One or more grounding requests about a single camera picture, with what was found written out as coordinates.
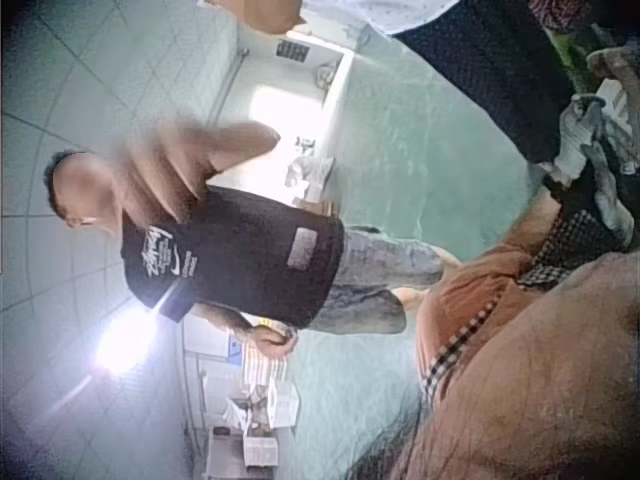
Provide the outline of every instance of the orange shirt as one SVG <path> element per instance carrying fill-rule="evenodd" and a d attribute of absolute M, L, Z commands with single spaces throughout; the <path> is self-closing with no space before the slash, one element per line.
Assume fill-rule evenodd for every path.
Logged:
<path fill-rule="evenodd" d="M 531 259 L 528 252 L 500 244 L 460 267 L 428 294 L 418 311 L 416 325 L 418 369 L 422 378 L 441 349 L 468 326 L 488 302 L 500 295 L 486 323 L 471 337 L 460 359 L 439 381 L 432 406 L 444 398 L 447 388 L 475 353 L 542 294 L 524 292 L 515 282 L 529 267 Z"/>

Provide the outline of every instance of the black t-shirt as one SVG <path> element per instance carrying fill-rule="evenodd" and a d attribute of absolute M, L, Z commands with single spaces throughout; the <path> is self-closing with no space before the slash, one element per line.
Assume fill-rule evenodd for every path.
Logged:
<path fill-rule="evenodd" d="M 251 193 L 208 189 L 187 224 L 123 226 L 129 288 L 180 321 L 194 303 L 303 328 L 317 315 L 343 251 L 340 220 Z"/>

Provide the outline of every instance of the gray shorts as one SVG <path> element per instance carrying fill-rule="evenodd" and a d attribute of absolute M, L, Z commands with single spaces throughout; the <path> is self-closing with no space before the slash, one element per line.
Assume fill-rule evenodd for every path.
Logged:
<path fill-rule="evenodd" d="M 333 286 L 310 329 L 334 334 L 400 333 L 406 327 L 398 287 L 426 289 L 442 277 L 430 245 L 347 228 Z"/>

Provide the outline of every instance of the bright light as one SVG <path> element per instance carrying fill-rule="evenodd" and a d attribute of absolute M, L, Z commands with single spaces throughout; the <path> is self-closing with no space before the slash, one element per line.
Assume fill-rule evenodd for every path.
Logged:
<path fill-rule="evenodd" d="M 98 346 L 97 363 L 117 375 L 128 372 L 147 356 L 156 327 L 154 311 L 142 307 L 125 310 L 107 327 Z"/>
<path fill-rule="evenodd" d="M 251 97 L 249 118 L 270 126 L 282 138 L 295 139 L 298 135 L 314 138 L 321 110 L 320 97 L 259 84 Z"/>

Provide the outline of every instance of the white tiled wall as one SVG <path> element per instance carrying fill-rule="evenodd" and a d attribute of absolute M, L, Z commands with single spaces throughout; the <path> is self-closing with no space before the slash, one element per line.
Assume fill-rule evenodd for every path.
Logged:
<path fill-rule="evenodd" d="M 236 55 L 235 21 L 195 0 L 22 3 L 2 58 L 3 456 L 25 478 L 190 478 L 176 326 L 160 322 L 135 371 L 92 370 L 132 300 L 117 249 L 53 216 L 42 173 L 54 152 L 104 153 L 167 111 L 206 119 Z"/>

